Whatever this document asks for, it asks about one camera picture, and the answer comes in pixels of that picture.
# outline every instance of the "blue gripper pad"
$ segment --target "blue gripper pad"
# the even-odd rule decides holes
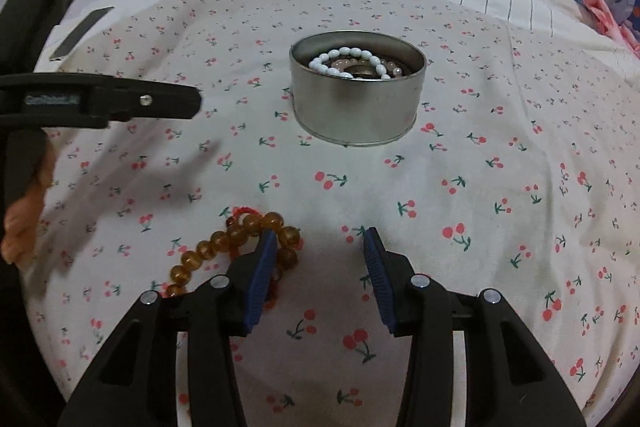
[[[373,293],[378,303],[378,311],[382,323],[389,333],[396,333],[398,318],[394,307],[394,290],[386,273],[382,256],[387,255],[376,229],[368,229],[364,233],[364,261],[371,277]]]
[[[255,248],[255,253],[260,255],[260,259],[255,266],[254,275],[246,292],[244,320],[242,321],[246,333],[251,333],[251,330],[260,321],[262,305],[269,289],[271,272],[276,264],[277,251],[278,240],[275,232],[271,229],[264,230]]]

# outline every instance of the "cherry print fabric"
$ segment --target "cherry print fabric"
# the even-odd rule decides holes
[[[290,45],[345,28],[398,36],[428,59],[417,121],[396,142],[343,148],[296,123]],[[65,396],[140,293],[162,291],[236,205],[277,210],[304,239],[275,307],[231,340],[249,425],[395,423],[410,341],[380,321],[362,256],[371,226],[452,291],[500,290],[588,425],[638,366],[640,96],[570,42],[443,0],[162,0],[61,70],[203,95],[191,121],[50,131],[61,153],[25,292]],[[206,262],[189,289],[227,266]]]

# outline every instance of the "round silver container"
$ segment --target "round silver container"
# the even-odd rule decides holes
[[[339,78],[311,70],[313,58],[342,46],[397,61],[410,74],[389,80]],[[366,146],[397,140],[414,125],[426,68],[422,52],[395,37],[336,31],[306,37],[289,52],[298,123],[329,142]]]

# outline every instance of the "amber bead bracelet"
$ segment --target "amber bead bracelet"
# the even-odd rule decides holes
[[[191,280],[191,272],[200,268],[203,261],[209,261],[224,252],[228,252],[229,260],[233,261],[240,255],[239,248],[244,246],[250,237],[258,237],[264,229],[273,230],[280,244],[265,304],[267,308],[272,307],[276,298],[276,284],[285,271],[298,264],[298,254],[294,247],[301,244],[300,230],[285,226],[283,217],[277,212],[267,212],[262,216],[248,206],[234,210],[231,217],[226,219],[225,231],[214,232],[208,241],[200,241],[195,250],[188,250],[182,254],[180,264],[172,267],[169,272],[172,283],[166,288],[166,296],[185,294],[185,285]]]

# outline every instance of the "metal rivet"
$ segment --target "metal rivet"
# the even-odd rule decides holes
[[[411,277],[411,284],[416,288],[427,288],[430,282],[431,279],[424,273],[417,273]]]
[[[484,296],[485,301],[491,304],[497,304],[498,302],[500,302],[500,299],[502,299],[502,295],[500,295],[500,292],[494,289],[485,290],[482,296]]]
[[[153,304],[157,300],[158,292],[154,292],[153,290],[147,290],[140,296],[140,302],[146,305]]]
[[[229,282],[229,277],[226,275],[216,275],[209,281],[209,284],[212,288],[226,288],[229,286]]]

